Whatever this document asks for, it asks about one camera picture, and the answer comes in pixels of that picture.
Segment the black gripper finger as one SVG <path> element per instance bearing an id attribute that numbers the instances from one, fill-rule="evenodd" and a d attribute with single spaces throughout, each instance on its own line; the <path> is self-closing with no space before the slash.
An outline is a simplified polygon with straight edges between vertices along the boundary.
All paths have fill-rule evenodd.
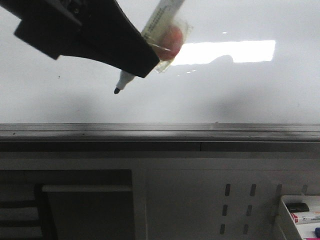
<path id="1" fill-rule="evenodd" d="M 2 0 L 20 19 L 14 35 L 56 60 L 71 56 L 145 78 L 160 62 L 115 0 Z"/>

